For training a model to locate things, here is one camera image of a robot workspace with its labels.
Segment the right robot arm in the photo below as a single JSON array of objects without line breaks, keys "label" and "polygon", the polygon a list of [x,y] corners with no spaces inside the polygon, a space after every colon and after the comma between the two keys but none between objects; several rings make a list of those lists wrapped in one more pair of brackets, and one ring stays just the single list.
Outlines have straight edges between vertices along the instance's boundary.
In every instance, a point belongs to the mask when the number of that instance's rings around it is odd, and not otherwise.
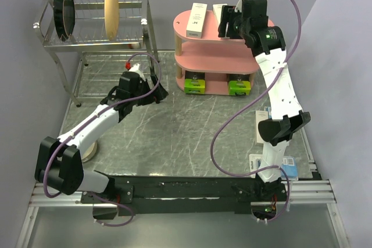
[{"label": "right robot arm", "polygon": [[293,89],[283,33],[269,26],[267,0],[240,0],[239,5],[223,6],[218,36],[244,40],[269,90],[271,118],[258,123],[263,140],[258,173],[262,181],[254,187],[258,199],[268,200],[275,192],[272,182],[281,177],[285,150],[293,134],[310,121],[310,114],[303,111]]}]

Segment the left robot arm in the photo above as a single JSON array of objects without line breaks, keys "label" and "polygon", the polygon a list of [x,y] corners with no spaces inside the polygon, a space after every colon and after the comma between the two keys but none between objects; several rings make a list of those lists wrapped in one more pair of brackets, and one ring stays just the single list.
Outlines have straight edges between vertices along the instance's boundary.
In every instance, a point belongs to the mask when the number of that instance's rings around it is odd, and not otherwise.
[{"label": "left robot arm", "polygon": [[125,71],[119,83],[100,101],[96,109],[69,132],[40,143],[34,178],[45,189],[71,195],[76,191],[94,192],[102,202],[111,201],[116,194],[115,179],[97,171],[83,168],[82,155],[108,129],[129,115],[134,106],[159,103],[168,95],[160,78],[151,75],[153,87],[138,70]]}]

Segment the blue razor blister pack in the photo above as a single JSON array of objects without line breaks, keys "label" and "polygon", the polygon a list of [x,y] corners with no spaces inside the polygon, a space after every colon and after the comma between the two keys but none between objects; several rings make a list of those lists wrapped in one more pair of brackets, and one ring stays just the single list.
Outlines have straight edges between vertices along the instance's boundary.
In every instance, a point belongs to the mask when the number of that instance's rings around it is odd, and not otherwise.
[{"label": "blue razor blister pack", "polygon": [[271,118],[271,106],[265,106],[264,110],[267,112],[268,118]]},{"label": "blue razor blister pack", "polygon": [[[249,155],[250,172],[256,171],[260,168],[261,160],[262,160],[261,154]],[[281,168],[285,171],[290,181],[297,181],[299,179],[297,166],[295,163],[295,159],[293,157],[284,156]]]}]

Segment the white slim box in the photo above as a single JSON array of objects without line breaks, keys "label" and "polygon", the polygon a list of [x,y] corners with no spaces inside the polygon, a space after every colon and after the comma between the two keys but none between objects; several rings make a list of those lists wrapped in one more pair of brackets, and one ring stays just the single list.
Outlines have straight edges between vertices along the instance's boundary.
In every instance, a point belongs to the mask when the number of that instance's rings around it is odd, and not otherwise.
[{"label": "white slim box", "polygon": [[267,121],[269,120],[269,115],[267,111],[261,111],[261,110],[256,110],[255,111],[255,143],[257,145],[263,145],[264,140],[261,136],[260,130],[261,130],[261,122],[264,123],[264,125],[267,124]]},{"label": "white slim box", "polygon": [[190,11],[186,37],[188,38],[202,38],[203,25],[208,5],[205,3],[193,3]]},{"label": "white slim box", "polygon": [[212,5],[213,14],[214,14],[214,18],[216,20],[217,26],[219,26],[220,22],[221,22],[222,8],[226,5],[227,5],[226,3],[220,3],[220,4],[213,4]]}]

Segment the pink three-tier shelf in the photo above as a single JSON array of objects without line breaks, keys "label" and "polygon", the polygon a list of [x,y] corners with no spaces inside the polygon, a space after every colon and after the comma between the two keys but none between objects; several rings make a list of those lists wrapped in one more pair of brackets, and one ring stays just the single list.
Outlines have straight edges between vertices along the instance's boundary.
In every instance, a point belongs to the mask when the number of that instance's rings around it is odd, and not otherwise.
[{"label": "pink three-tier shelf", "polygon": [[187,37],[190,13],[190,10],[181,12],[173,21],[178,87],[184,90],[186,72],[205,74],[205,94],[208,95],[228,95],[227,80],[232,74],[248,75],[253,86],[259,66],[244,41],[219,38],[211,10],[206,12],[202,38]]}]

